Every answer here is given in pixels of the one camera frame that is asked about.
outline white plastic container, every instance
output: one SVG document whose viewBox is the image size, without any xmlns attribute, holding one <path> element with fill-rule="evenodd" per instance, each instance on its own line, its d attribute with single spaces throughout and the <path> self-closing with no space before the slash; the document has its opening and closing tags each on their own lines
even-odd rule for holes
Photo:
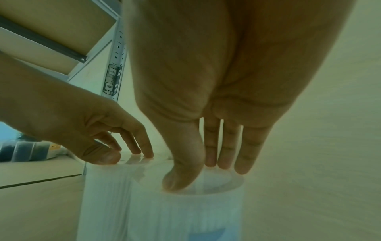
<svg viewBox="0 0 381 241">
<path fill-rule="evenodd" d="M 134 174 L 128 241 L 239 241 L 244 180 L 234 171 L 204 168 L 188 188 L 169 193 L 162 179 L 172 161 Z"/>
<path fill-rule="evenodd" d="M 138 167 L 150 161 L 141 155 L 123 154 L 116 165 L 86 164 L 77 241 L 127 240 L 131 178 Z"/>
</svg>

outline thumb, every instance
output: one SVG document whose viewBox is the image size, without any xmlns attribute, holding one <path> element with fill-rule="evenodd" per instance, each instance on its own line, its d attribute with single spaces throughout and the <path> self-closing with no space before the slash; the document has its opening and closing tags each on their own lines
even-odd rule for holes
<svg viewBox="0 0 381 241">
<path fill-rule="evenodd" d="M 165 175 L 163 186 L 176 191 L 190 185 L 205 163 L 205 148 L 196 122 L 170 120 L 156 113 L 147 115 L 172 152 L 174 166 Z"/>
<path fill-rule="evenodd" d="M 78 158 L 98 165 L 116 164 L 121 158 L 118 151 L 83 135 L 73 135 L 62 143 Z"/>
</svg>

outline white cylindrical container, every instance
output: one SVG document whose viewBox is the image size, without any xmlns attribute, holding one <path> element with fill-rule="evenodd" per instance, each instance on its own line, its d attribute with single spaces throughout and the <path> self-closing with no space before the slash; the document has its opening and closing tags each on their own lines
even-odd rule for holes
<svg viewBox="0 0 381 241">
<path fill-rule="evenodd" d="M 135 171 L 128 241 L 239 241 L 243 177 L 204 168 L 188 188 L 170 193 L 162 179 L 172 166 L 153 162 Z"/>
<path fill-rule="evenodd" d="M 87 163 L 77 241 L 127 240 L 131 177 L 150 161 L 141 155 L 122 155 L 116 165 Z"/>
</svg>

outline hand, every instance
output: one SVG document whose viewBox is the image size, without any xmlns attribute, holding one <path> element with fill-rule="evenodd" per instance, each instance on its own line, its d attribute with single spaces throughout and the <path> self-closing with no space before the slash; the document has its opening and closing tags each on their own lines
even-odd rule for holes
<svg viewBox="0 0 381 241">
<path fill-rule="evenodd" d="M 63 145 L 94 164 L 120 160 L 121 147 L 108 131 L 120 133 L 133 154 L 142 150 L 146 157 L 153 157 L 144 126 L 118 103 L 43 75 L 5 55 L 0 55 L 0 73 L 1 88 L 8 92 L 0 95 L 0 121 L 14 129 Z"/>
<path fill-rule="evenodd" d="M 352 2 L 124 1 L 137 104 L 175 159 L 164 187 L 186 187 L 204 163 L 229 168 L 241 126 L 235 170 L 247 173 L 323 62 Z"/>
</svg>

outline fingernail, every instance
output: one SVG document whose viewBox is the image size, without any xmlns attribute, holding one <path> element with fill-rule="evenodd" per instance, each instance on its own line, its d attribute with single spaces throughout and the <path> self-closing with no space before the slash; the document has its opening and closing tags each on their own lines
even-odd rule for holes
<svg viewBox="0 0 381 241">
<path fill-rule="evenodd" d="M 105 155 L 103 155 L 99 161 L 98 164 L 100 165 L 111 165 L 118 162 L 117 160 L 118 154 L 115 152 L 108 152 Z"/>
<path fill-rule="evenodd" d="M 176 185 L 175 172 L 171 170 L 165 175 L 163 179 L 163 187 L 166 190 L 172 191 L 175 185 Z"/>
</svg>

